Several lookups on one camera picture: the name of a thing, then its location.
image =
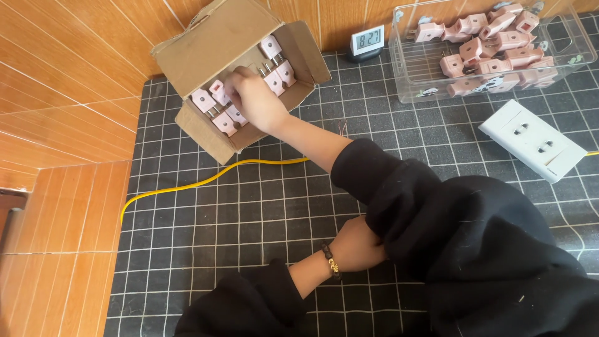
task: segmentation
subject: dark countertop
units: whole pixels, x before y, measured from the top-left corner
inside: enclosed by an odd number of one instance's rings
[[[581,18],[599,47],[599,18]],[[351,138],[371,138],[393,155],[418,158],[443,179],[483,174],[508,182],[545,215],[558,245],[599,278],[599,156],[585,157],[550,185],[477,129],[516,98],[587,151],[597,150],[599,62],[544,90],[412,105],[397,99],[388,49],[359,68],[335,54],[325,60],[333,80],[292,111],[295,116],[335,133],[346,118]],[[128,198],[223,169],[174,123],[180,106],[166,79],[145,84]],[[297,157],[267,137],[230,163]],[[332,186],[312,162],[247,164],[197,189],[144,198],[125,215],[104,335],[120,329],[126,336],[171,336],[190,300],[223,275],[274,257],[300,261],[363,212],[364,205]],[[396,275],[389,263],[345,273],[342,286],[325,284],[306,298],[310,312],[302,329],[313,336],[429,329],[423,287]]]

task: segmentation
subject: transparent storage box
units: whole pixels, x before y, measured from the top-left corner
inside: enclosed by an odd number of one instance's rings
[[[414,35],[411,31],[418,28],[419,22],[444,23],[450,27],[458,19],[471,14],[495,11],[494,7],[500,3],[497,0],[432,0],[394,9],[389,48],[402,103],[546,88],[597,60],[591,41],[569,0],[511,2],[538,12],[539,25],[531,31],[537,37],[533,44],[534,48],[546,49],[545,56],[553,56],[554,65],[551,67],[484,75],[468,74],[451,79],[443,74],[439,62],[444,54],[459,54],[459,47],[463,43],[451,43],[440,38],[417,43],[409,38]],[[522,86],[515,84],[516,81],[522,83],[522,79],[543,77],[547,72],[554,75],[549,81]]]

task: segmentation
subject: open cardboard box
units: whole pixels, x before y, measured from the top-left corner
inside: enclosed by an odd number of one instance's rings
[[[297,79],[279,96],[289,112],[314,91],[316,84],[330,80],[331,74],[306,23],[285,24],[258,0],[214,0],[182,34],[152,50],[161,70],[183,98],[175,121],[222,165],[266,134],[248,123],[229,138],[189,96],[198,88],[208,91],[216,79],[224,82],[239,65],[256,74],[258,67],[264,69],[263,63],[272,65],[257,46],[269,34],[277,38]]]

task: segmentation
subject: black sleeve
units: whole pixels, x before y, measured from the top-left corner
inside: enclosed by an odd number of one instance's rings
[[[304,314],[304,302],[287,266],[273,260],[221,279],[185,310],[175,337],[283,336]]]
[[[599,282],[520,191],[482,176],[440,182],[369,140],[341,152],[331,179],[368,205],[397,268],[426,284],[436,335],[597,335]]]

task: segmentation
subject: wall socket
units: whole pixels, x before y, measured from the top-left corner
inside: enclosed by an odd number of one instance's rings
[[[550,183],[562,179],[587,154],[515,100],[479,129]]]

